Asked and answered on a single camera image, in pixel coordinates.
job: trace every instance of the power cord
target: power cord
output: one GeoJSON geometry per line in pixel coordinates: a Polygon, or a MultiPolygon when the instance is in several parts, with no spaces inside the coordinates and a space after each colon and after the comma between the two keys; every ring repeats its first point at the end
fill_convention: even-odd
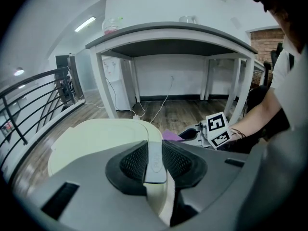
{"type": "Polygon", "coordinates": [[[109,82],[109,84],[110,84],[110,86],[111,86],[112,90],[114,91],[114,94],[115,94],[115,107],[117,108],[117,110],[122,111],[122,110],[120,110],[120,109],[116,106],[116,92],[115,92],[115,89],[112,87],[112,85],[111,85],[110,81],[109,81],[107,78],[106,78],[106,80],[109,82]]]}
{"type": "MultiPolygon", "coordinates": [[[[83,93],[82,93],[82,95],[81,95],[80,98],[74,96],[72,81],[71,81],[71,85],[68,86],[68,87],[69,87],[69,89],[70,89],[70,91],[71,91],[71,93],[72,93],[72,95],[73,95],[73,98],[74,98],[75,102],[78,102],[78,101],[79,101],[79,100],[77,100],[77,99],[80,99],[80,98],[84,97],[84,94],[83,94],[83,93]]],[[[93,105],[95,105],[95,106],[96,106],[97,108],[99,108],[99,109],[104,109],[104,108],[105,108],[105,107],[99,107],[99,106],[97,106],[97,105],[94,104],[94,103],[86,103],[86,100],[85,100],[83,103],[84,103],[84,104],[93,104],[93,105]]]]}
{"type": "Polygon", "coordinates": [[[167,95],[167,97],[165,98],[165,100],[164,100],[162,106],[160,107],[159,111],[156,113],[156,115],[154,116],[154,118],[152,119],[152,121],[150,121],[150,123],[152,123],[152,122],[154,121],[154,119],[157,117],[158,113],[159,113],[160,110],[163,108],[164,103],[165,103],[165,101],[167,100],[167,98],[168,98],[168,96],[169,96],[169,93],[170,93],[170,91],[171,91],[172,84],[173,84],[173,81],[174,81],[174,77],[172,76],[171,79],[172,79],[172,81],[171,81],[171,85],[170,85],[170,88],[169,88],[169,91],[168,91],[168,95],[167,95]]]}
{"type": "Polygon", "coordinates": [[[141,108],[143,109],[143,115],[142,115],[142,116],[140,116],[140,118],[141,118],[141,117],[143,117],[143,116],[145,115],[145,110],[144,110],[144,108],[143,108],[143,106],[142,106],[141,102],[140,102],[139,104],[140,104],[141,108]]]}

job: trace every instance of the fluorescent light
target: fluorescent light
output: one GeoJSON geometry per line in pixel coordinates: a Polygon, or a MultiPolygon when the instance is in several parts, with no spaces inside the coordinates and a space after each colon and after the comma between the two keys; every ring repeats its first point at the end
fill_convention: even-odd
{"type": "Polygon", "coordinates": [[[23,70],[22,68],[18,67],[18,68],[16,69],[16,72],[14,73],[14,75],[15,75],[15,76],[18,76],[18,75],[21,75],[21,74],[23,74],[23,73],[24,73],[24,70],[23,70]]]}
{"type": "Polygon", "coordinates": [[[94,21],[96,18],[95,17],[91,17],[89,20],[85,21],[84,23],[82,23],[79,27],[77,27],[75,29],[75,32],[79,32],[81,29],[83,29],[86,25],[90,24],[92,21],[94,21]]]}

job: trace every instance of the wooden floor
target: wooden floor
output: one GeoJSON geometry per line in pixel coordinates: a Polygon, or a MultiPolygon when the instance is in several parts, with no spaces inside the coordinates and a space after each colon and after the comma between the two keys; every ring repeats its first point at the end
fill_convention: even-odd
{"type": "MultiPolygon", "coordinates": [[[[51,155],[51,146],[69,127],[74,128],[78,124],[96,118],[108,118],[106,110],[98,93],[92,93],[86,98],[86,105],[83,105],[49,132],[29,154],[27,159],[18,169],[13,179],[12,188],[15,193],[22,196],[28,196],[35,187],[45,181],[48,176],[47,162],[51,155]]],[[[205,116],[224,110],[227,100],[179,100],[166,101],[156,119],[152,122],[161,132],[169,129],[172,132],[179,133],[186,126],[196,124],[205,119],[205,116]]],[[[146,113],[141,120],[150,122],[158,112],[163,101],[141,102],[146,113]]],[[[234,102],[231,114],[236,106],[234,102]]],[[[136,104],[133,110],[139,116],[143,115],[140,104],[136,104]]],[[[119,118],[132,118],[131,111],[118,111],[119,118]]]]}

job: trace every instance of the white wall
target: white wall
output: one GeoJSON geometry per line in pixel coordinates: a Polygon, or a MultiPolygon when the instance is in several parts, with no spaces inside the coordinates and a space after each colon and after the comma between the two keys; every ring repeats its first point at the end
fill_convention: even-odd
{"type": "Polygon", "coordinates": [[[179,21],[197,15],[199,23],[245,40],[230,21],[233,14],[222,0],[107,0],[105,18],[123,17],[123,26],[147,22],[179,21]]]}
{"type": "Polygon", "coordinates": [[[277,28],[278,23],[269,12],[264,12],[263,5],[252,0],[227,0],[231,13],[239,20],[243,32],[265,28],[277,28]]]}
{"type": "MultiPolygon", "coordinates": [[[[140,96],[167,95],[174,77],[170,95],[200,94],[204,57],[194,55],[155,55],[135,58],[140,96]]],[[[214,67],[210,94],[227,95],[230,92],[233,60],[210,60],[214,67]]]]}
{"type": "Polygon", "coordinates": [[[90,50],[84,49],[75,55],[79,82],[83,92],[97,89],[92,71],[90,50]]]}

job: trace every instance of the black railing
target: black railing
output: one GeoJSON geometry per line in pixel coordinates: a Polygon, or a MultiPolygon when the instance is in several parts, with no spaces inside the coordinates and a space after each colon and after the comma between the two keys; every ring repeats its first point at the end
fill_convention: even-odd
{"type": "Polygon", "coordinates": [[[4,140],[1,142],[0,144],[0,149],[2,147],[2,145],[6,142],[6,141],[9,141],[9,139],[11,138],[12,134],[16,131],[16,133],[18,134],[19,136],[19,139],[14,143],[14,145],[9,149],[8,153],[5,155],[4,159],[2,160],[1,162],[1,165],[0,165],[0,169],[2,169],[2,166],[5,162],[5,160],[7,159],[7,157],[9,156],[9,154],[11,153],[11,151],[14,149],[14,147],[20,142],[20,141],[23,141],[24,142],[24,145],[28,144],[28,141],[27,139],[25,138],[25,135],[31,130],[33,129],[35,126],[38,126],[37,129],[36,129],[36,132],[38,132],[39,130],[39,126],[40,126],[40,122],[42,120],[44,120],[43,122],[43,125],[42,127],[45,125],[46,123],[46,119],[47,117],[50,115],[50,119],[52,118],[53,116],[53,113],[56,109],[58,109],[59,107],[65,105],[65,104],[68,104],[69,102],[72,102],[72,104],[75,104],[75,99],[74,99],[74,96],[71,92],[71,87],[69,87],[69,84],[68,84],[68,80],[67,80],[67,68],[64,67],[64,68],[58,68],[58,69],[55,69],[55,70],[52,70],[52,71],[48,71],[48,72],[45,72],[45,73],[42,73],[42,74],[38,74],[38,75],[35,75],[33,77],[30,77],[30,78],[27,78],[25,80],[22,80],[14,85],[12,85],[11,87],[5,89],[4,91],[2,91],[0,93],[0,99],[3,100],[3,104],[4,104],[4,108],[0,110],[0,114],[1,113],[4,113],[5,112],[7,113],[7,116],[8,118],[5,117],[6,121],[3,123],[3,124],[0,124],[0,129],[3,128],[3,126],[9,124],[9,127],[10,127],[10,132],[8,132],[6,135],[4,135],[4,140]],[[10,94],[12,91],[18,89],[21,85],[26,85],[32,81],[35,81],[35,80],[38,80],[38,79],[41,79],[43,77],[46,77],[46,76],[50,76],[50,75],[54,75],[55,76],[55,80],[53,81],[50,81],[48,83],[45,83],[39,87],[36,87],[30,91],[28,91],[27,93],[23,94],[22,96],[14,99],[13,101],[11,101],[10,103],[7,103],[7,99],[6,99],[6,96],[8,94],[10,94]],[[44,93],[43,95],[37,97],[36,99],[34,99],[33,101],[27,103],[25,106],[23,107],[20,107],[19,105],[19,110],[16,111],[14,114],[11,113],[10,111],[10,106],[15,104],[15,103],[18,103],[19,100],[21,100],[22,98],[24,98],[26,95],[44,87],[44,86],[47,86],[49,84],[52,84],[52,83],[55,83],[55,88],[51,91],[48,91],[46,93],[44,93]],[[56,95],[54,96],[54,98],[51,98],[52,94],[54,92],[57,92],[56,95]],[[22,110],[24,110],[25,108],[27,108],[29,105],[31,105],[32,103],[34,103],[35,101],[39,100],[40,98],[46,96],[50,94],[47,102],[42,105],[41,107],[39,107],[38,109],[34,110],[30,115],[28,115],[25,119],[23,119],[22,121],[20,121],[18,124],[16,124],[16,116],[18,116],[18,114],[20,114],[20,112],[22,110]],[[56,102],[56,105],[54,106],[53,109],[51,109],[51,106],[53,104],[53,102],[56,102]],[[49,108],[47,110],[47,113],[44,115],[44,112],[46,110],[46,106],[49,105],[49,108]],[[26,132],[21,132],[20,129],[19,129],[19,126],[22,125],[26,120],[28,120],[32,115],[34,115],[36,112],[40,111],[41,109],[42,110],[42,113],[41,113],[41,116],[39,118],[38,121],[36,121],[26,132]]]}

